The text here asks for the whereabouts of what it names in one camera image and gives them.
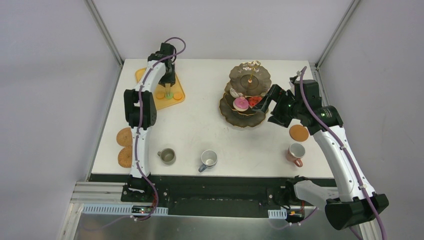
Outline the red strawberry donut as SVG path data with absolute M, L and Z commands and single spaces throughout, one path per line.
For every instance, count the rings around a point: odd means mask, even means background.
M 251 96 L 248 97 L 248 104 L 250 108 L 253 108 L 255 105 L 257 105 L 263 98 L 261 96 Z

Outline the pink handled metal tongs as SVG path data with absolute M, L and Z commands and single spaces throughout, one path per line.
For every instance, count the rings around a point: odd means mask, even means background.
M 165 93 L 172 93 L 171 91 L 171 84 L 170 83 L 166 83 L 165 84 Z

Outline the pink frosted donut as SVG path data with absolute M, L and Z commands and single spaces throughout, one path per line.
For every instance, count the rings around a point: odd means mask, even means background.
M 240 96 L 233 101 L 233 107 L 239 112 L 245 112 L 250 108 L 250 105 L 244 96 Z

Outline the white striped donut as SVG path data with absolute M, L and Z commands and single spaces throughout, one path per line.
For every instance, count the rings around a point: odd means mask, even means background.
M 244 95 L 241 93 L 241 92 L 237 92 L 235 89 L 233 89 L 233 88 L 230 88 L 229 89 L 229 93 L 230 93 L 230 95 L 233 97 L 233 98 L 235 98 L 235 99 L 237 99 L 237 98 L 240 98 L 240 97 L 244 97 Z

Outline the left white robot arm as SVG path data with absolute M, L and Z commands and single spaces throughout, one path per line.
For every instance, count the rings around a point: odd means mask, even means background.
M 154 93 L 156 87 L 161 85 L 165 88 L 166 96 L 171 94 L 170 88 L 176 84 L 176 55 L 176 48 L 168 40 L 161 43 L 160 49 L 147 58 L 147 69 L 140 81 L 123 94 L 125 120 L 133 138 L 132 164 L 127 185 L 134 197 L 143 203 L 153 195 L 153 184 L 148 179 L 148 138 L 157 120 Z

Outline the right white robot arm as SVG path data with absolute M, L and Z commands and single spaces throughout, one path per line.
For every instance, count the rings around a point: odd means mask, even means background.
M 318 82 L 295 81 L 294 90 L 284 90 L 273 84 L 254 111 L 275 106 L 268 121 L 288 128 L 293 119 L 299 120 L 317 142 L 334 177 L 338 196 L 310 179 L 296 176 L 286 182 L 285 205 L 308 202 L 324 211 L 330 225 L 343 230 L 376 220 L 383 232 L 380 214 L 389 206 L 383 193 L 377 193 L 369 183 L 349 146 L 343 121 L 334 106 L 323 106 Z

